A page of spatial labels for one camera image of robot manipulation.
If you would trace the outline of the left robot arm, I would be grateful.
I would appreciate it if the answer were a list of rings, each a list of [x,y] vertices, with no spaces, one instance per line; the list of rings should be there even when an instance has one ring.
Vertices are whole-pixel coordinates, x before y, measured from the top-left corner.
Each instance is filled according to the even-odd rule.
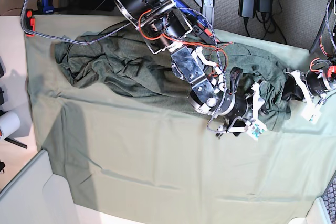
[[[335,91],[335,51],[327,53],[322,42],[323,32],[327,30],[332,46],[335,48],[335,26],[331,26],[329,23],[332,14],[335,14],[335,0],[328,0],[325,15],[309,49],[310,54],[320,49],[325,58],[314,58],[306,72],[285,69],[283,72],[286,76],[286,82],[282,92],[282,100],[309,103],[313,98],[319,97],[318,103],[325,104],[330,98],[326,94]]]

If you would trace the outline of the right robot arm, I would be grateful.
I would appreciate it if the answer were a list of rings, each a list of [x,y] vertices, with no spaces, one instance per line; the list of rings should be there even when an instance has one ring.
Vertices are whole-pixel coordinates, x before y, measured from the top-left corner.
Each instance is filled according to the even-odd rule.
[[[225,60],[211,61],[204,48],[219,51],[214,32],[201,43],[187,42],[185,37],[199,27],[192,20],[193,11],[177,0],[114,0],[122,15],[143,37],[150,51],[168,51],[174,74],[189,83],[189,101],[200,114],[212,117],[257,118],[266,111],[258,84],[250,94],[238,95],[237,88],[243,74],[240,68],[225,77]]]

